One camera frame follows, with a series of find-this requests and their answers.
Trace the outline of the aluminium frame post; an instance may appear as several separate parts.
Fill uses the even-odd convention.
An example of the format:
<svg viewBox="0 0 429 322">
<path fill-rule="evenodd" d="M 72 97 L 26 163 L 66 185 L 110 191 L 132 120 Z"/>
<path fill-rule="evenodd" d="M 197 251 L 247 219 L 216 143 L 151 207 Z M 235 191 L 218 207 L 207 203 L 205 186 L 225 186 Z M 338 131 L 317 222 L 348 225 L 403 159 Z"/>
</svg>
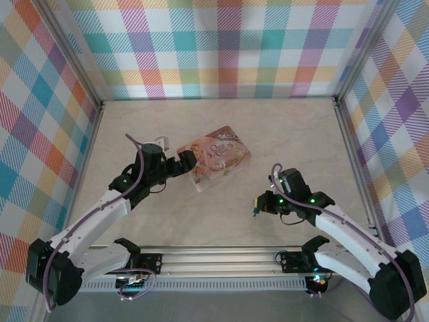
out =
<svg viewBox="0 0 429 322">
<path fill-rule="evenodd" d="M 36 6 L 39 14 L 46 23 L 52 36 L 58 43 L 58 47 L 61 49 L 66 61 L 70 64 L 72 70 L 75 72 L 78 80 L 81 82 L 83 89 L 89 95 L 91 102 L 99 109 L 103 106 L 103 101 L 97 94 L 95 86 L 87 75 L 84 66 L 78 58 L 76 51 L 74 50 L 66 32 L 63 30 L 60 22 L 57 20 L 54 11 L 48 4 L 47 0 L 32 0 Z"/>
<path fill-rule="evenodd" d="M 344 100 L 351 90 L 399 2 L 400 0 L 367 0 L 334 78 L 334 102 Z"/>
</svg>

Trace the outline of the aluminium mounting rail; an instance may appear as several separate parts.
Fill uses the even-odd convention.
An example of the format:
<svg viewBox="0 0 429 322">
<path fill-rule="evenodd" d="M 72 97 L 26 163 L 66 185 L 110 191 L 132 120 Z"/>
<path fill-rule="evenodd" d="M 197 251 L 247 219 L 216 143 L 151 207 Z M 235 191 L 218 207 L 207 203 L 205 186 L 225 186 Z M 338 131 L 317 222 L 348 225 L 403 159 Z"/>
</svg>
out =
<svg viewBox="0 0 429 322">
<path fill-rule="evenodd" d="M 141 253 L 163 254 L 160 276 L 176 278 L 232 278 L 288 275 L 312 276 L 311 273 L 284 274 L 276 264 L 274 256 L 280 251 L 276 247 L 156 247 L 141 249 Z M 286 251 L 299 252 L 297 247 Z M 321 247 L 319 265 L 349 280 L 368 280 L 370 273 L 352 253 L 336 244 Z"/>
</svg>

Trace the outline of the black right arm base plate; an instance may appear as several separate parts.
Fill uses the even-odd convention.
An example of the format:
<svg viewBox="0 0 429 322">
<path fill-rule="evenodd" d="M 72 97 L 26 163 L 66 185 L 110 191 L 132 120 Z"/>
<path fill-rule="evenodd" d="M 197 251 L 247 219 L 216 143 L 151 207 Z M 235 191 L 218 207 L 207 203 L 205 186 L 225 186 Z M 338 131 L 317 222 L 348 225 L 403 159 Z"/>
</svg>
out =
<svg viewBox="0 0 429 322">
<path fill-rule="evenodd" d="M 311 265 L 302 255 L 302 252 L 282 250 L 276 254 L 275 261 L 281 266 L 282 272 L 285 274 L 312 273 L 319 271 L 319 267 Z"/>
</svg>

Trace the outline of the pink decorated tin box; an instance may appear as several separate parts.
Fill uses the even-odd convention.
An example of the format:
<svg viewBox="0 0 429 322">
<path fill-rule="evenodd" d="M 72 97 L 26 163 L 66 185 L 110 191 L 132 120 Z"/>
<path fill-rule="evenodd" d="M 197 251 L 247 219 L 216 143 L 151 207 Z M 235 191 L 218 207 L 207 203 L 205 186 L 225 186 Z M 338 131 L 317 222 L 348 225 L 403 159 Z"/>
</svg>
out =
<svg viewBox="0 0 429 322">
<path fill-rule="evenodd" d="M 249 165 L 251 152 L 228 125 L 194 140 L 176 150 L 179 154 L 190 150 L 196 157 L 196 166 L 190 171 L 190 180 L 198 192 L 219 183 Z"/>
</svg>

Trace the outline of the grey metal panel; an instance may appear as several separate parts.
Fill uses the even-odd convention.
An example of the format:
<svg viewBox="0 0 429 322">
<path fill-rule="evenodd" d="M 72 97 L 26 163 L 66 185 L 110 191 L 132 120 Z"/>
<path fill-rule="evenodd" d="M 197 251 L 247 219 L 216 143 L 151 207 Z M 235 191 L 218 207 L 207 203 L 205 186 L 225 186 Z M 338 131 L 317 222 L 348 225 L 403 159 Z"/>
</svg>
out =
<svg viewBox="0 0 429 322">
<path fill-rule="evenodd" d="M 50 322 L 388 322 L 352 288 L 305 292 L 151 292 L 136 301 L 81 293 Z"/>
</svg>

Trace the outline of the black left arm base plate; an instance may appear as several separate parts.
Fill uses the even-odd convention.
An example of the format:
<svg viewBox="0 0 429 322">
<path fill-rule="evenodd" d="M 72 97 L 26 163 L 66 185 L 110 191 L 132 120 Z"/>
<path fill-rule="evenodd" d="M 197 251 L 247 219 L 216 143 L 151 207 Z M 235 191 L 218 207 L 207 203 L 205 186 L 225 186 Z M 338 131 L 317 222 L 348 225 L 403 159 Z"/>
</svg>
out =
<svg viewBox="0 0 429 322">
<path fill-rule="evenodd" d="M 137 260 L 138 268 L 145 268 L 161 274 L 163 254 L 160 253 L 140 253 Z"/>
</svg>

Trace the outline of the aluminium table edge rail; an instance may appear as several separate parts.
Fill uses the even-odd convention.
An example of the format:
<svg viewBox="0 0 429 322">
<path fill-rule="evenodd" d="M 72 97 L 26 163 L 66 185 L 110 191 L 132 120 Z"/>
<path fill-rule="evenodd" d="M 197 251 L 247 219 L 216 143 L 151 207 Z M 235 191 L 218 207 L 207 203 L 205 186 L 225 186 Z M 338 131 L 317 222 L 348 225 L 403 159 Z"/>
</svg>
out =
<svg viewBox="0 0 429 322">
<path fill-rule="evenodd" d="M 332 98 L 332 104 L 334 108 L 334 112 L 340 127 L 341 135 L 343 137 L 343 141 L 345 143 L 346 151 L 349 157 L 349 162 L 351 163 L 351 168 L 353 171 L 353 175 L 355 177 L 355 181 L 357 184 L 357 188 L 360 194 L 360 198 L 363 202 L 363 208 L 365 210 L 365 215 L 367 217 L 368 226 L 372 227 L 373 230 L 377 232 L 377 236 L 379 239 L 381 239 L 383 242 L 385 241 L 385 236 L 383 233 L 383 230 L 379 224 L 375 207 L 373 204 L 373 200 L 371 198 L 369 188 L 367 186 L 367 183 L 365 181 L 365 176 L 363 173 L 363 169 L 360 164 L 360 159 L 358 157 L 358 153 L 355 149 L 355 146 L 353 144 L 351 131 L 347 125 L 346 117 L 343 113 L 343 110 L 341 108 L 341 103 L 339 100 L 334 96 Z"/>
<path fill-rule="evenodd" d="M 74 192 L 73 192 L 73 197 L 72 197 L 72 203 L 75 203 L 77 198 L 78 198 L 78 194 L 81 190 L 81 186 L 83 184 L 84 181 L 84 177 L 88 168 L 88 164 L 90 161 L 90 156 L 97 138 L 97 134 L 99 131 L 99 127 L 101 124 L 101 119 L 103 117 L 103 112 L 105 109 L 105 103 L 106 101 L 101 101 L 101 104 L 97 107 L 96 113 L 95 113 L 95 118 L 94 118 L 94 122 L 93 125 L 91 127 L 91 131 L 89 133 L 88 136 L 88 141 L 87 141 L 87 145 L 83 154 L 83 159 L 81 162 L 81 168 L 80 171 L 78 172 L 78 176 L 76 179 L 76 184 L 75 184 L 75 188 L 74 188 Z"/>
</svg>

